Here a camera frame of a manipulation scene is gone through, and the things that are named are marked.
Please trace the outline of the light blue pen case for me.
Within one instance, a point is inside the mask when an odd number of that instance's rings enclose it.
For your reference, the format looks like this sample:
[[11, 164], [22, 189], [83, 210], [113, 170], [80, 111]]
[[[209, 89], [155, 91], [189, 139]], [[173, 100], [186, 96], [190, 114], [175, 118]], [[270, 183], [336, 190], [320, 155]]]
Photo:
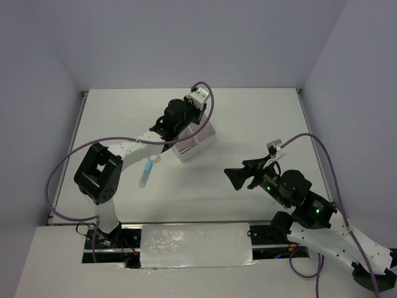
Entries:
[[145, 188], [146, 184], [148, 182], [149, 176], [151, 174], [151, 170], [153, 168], [154, 163], [152, 161], [147, 161], [143, 170], [143, 173], [141, 175], [140, 181], [138, 186], [140, 188]]

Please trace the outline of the clear tape dispenser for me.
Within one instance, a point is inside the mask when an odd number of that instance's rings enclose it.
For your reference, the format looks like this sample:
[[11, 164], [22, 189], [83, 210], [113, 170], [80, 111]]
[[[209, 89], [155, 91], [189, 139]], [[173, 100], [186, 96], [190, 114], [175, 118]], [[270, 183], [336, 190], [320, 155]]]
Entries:
[[148, 157], [148, 161], [151, 163], [158, 163], [161, 161], [161, 157], [159, 155], [151, 155]]

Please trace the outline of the pink mini stapler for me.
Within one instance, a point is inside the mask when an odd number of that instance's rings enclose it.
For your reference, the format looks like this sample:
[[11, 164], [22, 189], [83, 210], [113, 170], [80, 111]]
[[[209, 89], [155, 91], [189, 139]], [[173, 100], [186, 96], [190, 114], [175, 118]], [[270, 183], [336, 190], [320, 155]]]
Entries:
[[181, 155], [183, 155], [183, 154], [185, 154], [186, 152], [190, 151], [191, 149], [192, 149], [192, 147], [187, 147], [187, 148], [182, 149], [179, 153], [180, 153]]

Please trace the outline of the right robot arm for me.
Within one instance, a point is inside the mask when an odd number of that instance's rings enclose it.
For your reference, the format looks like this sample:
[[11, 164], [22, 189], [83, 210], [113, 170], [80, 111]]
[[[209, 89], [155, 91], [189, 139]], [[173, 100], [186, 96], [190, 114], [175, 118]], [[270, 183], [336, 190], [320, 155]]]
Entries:
[[247, 179], [248, 189], [261, 187], [285, 209], [270, 222], [270, 237], [306, 246], [336, 262], [352, 274], [354, 281], [369, 291], [393, 289], [396, 250], [381, 246], [359, 229], [344, 222], [334, 203], [311, 191], [312, 183], [295, 169], [281, 171], [270, 156], [244, 160], [242, 168], [224, 170], [236, 190]]

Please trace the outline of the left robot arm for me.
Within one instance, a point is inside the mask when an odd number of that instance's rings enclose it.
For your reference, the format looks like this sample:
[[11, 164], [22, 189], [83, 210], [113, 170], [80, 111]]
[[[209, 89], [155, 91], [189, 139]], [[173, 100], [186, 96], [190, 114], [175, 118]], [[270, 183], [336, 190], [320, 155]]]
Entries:
[[122, 239], [122, 226], [115, 213], [113, 197], [120, 176], [129, 166], [168, 151], [190, 124], [199, 124], [207, 108], [207, 96], [194, 99], [192, 94], [169, 101], [161, 116], [137, 142], [104, 146], [91, 145], [74, 175], [79, 190], [94, 203], [99, 218], [99, 240], [107, 247], [117, 246]]

